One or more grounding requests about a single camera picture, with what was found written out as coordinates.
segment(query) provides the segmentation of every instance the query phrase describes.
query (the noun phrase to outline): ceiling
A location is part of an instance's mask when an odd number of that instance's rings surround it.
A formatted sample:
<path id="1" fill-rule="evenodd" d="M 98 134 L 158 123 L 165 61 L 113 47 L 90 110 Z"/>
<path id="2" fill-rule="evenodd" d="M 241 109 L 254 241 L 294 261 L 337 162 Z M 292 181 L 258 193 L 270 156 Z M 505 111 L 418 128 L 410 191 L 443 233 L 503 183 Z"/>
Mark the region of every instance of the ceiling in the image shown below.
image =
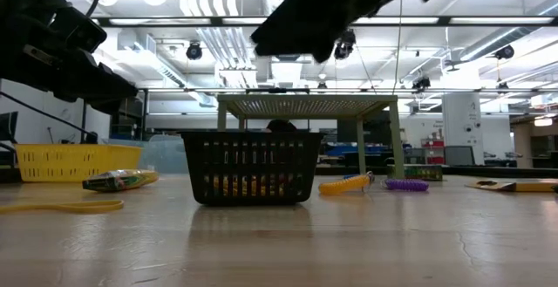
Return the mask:
<path id="1" fill-rule="evenodd" d="M 78 9 L 88 9 L 91 0 L 69 0 Z M 118 0 L 113 4 L 101 4 L 95 11 L 98 17 L 161 17 L 185 16 L 193 8 L 181 8 L 184 0 L 161 0 L 158 5 L 146 3 L 146 0 Z M 203 10 L 203 0 L 195 0 L 196 5 Z M 282 0 L 234 0 L 235 8 L 241 16 L 264 16 L 269 9 L 277 6 Z M 547 0 L 431 0 L 423 3 L 421 0 L 395 0 L 387 4 L 380 15 L 387 16 L 521 16 L 532 15 L 536 9 Z M 208 0 L 206 11 L 218 16 L 219 4 L 215 0 Z M 232 10 L 227 0 L 221 0 L 224 12 Z M 257 58 L 252 52 L 249 35 L 255 28 L 241 28 L 246 49 L 250 56 L 250 63 L 255 69 L 255 80 L 259 86 L 288 85 L 316 87 L 318 82 L 325 81 L 329 88 L 399 88 L 407 87 L 417 74 L 430 77 L 432 87 L 443 88 L 445 85 L 440 77 L 445 73 L 440 68 L 440 55 L 448 60 L 444 51 L 452 51 L 451 55 L 459 54 L 501 29 L 488 27 L 373 27 L 356 28 L 357 48 L 345 60 L 336 61 L 331 58 L 325 64 L 316 64 L 310 57 L 302 57 L 295 64 L 277 63 L 276 59 Z M 156 52 L 164 58 L 168 65 L 176 70 L 188 85 L 197 87 L 221 87 L 219 62 L 212 56 L 200 31 L 194 28 L 141 28 L 133 30 L 137 38 L 149 35 L 157 43 Z M 225 31 L 221 31 L 222 38 L 231 53 L 234 46 Z M 501 60 L 497 65 L 495 58 L 479 58 L 466 64 L 467 72 L 478 72 L 481 86 L 495 87 L 496 80 L 510 79 L 510 87 L 532 88 L 538 85 L 555 86 L 549 81 L 555 80 L 555 70 L 547 70 L 534 74 L 528 79 L 514 83 L 514 77 L 526 72 L 536 71 L 538 68 L 558 61 L 555 56 L 558 48 L 558 30 L 543 28 L 511 41 L 515 55 L 509 60 Z M 176 87 L 176 84 L 164 79 L 153 64 L 143 58 L 137 58 L 130 51 L 119 50 L 118 31 L 109 31 L 107 43 L 98 51 L 99 60 L 113 67 L 115 71 L 142 87 Z M 185 50 L 189 42 L 199 40 L 203 56 L 199 60 L 188 60 Z M 229 73 L 221 76 L 228 79 Z M 462 78 L 463 87 L 470 87 L 467 78 Z M 525 96 L 512 96 L 502 102 L 516 104 L 524 101 Z"/>

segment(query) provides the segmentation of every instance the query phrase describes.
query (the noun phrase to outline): yellow tool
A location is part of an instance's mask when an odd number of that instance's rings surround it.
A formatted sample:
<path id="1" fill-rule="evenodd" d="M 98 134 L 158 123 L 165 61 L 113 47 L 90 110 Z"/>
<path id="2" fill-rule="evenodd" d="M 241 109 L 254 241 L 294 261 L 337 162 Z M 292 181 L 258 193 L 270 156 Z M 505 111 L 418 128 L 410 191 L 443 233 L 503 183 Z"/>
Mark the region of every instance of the yellow tool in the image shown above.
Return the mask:
<path id="1" fill-rule="evenodd" d="M 345 191 L 368 187 L 374 182 L 374 174 L 361 174 L 341 181 L 322 183 L 318 190 L 322 195 L 339 195 Z"/>
<path id="2" fill-rule="evenodd" d="M 49 209 L 70 213 L 99 214 L 122 209 L 124 201 L 90 201 L 75 203 L 21 204 L 0 207 L 0 214 L 21 212 L 33 209 Z"/>
<path id="3" fill-rule="evenodd" d="M 498 181 L 477 181 L 466 184 L 466 187 L 481 190 L 506 191 L 506 192 L 554 192 L 558 187 L 557 180 L 547 182 L 498 182 Z"/>

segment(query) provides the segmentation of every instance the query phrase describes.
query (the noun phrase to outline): purple coiled cord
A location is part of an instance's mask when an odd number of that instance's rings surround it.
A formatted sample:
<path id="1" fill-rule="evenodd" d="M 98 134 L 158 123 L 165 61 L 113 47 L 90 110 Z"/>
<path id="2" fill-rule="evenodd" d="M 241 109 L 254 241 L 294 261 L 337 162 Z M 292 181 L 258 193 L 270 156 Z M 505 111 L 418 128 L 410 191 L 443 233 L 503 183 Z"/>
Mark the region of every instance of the purple coiled cord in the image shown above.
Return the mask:
<path id="1" fill-rule="evenodd" d="M 383 183 L 388 190 L 426 191 L 428 182 L 417 179 L 386 179 Z"/>

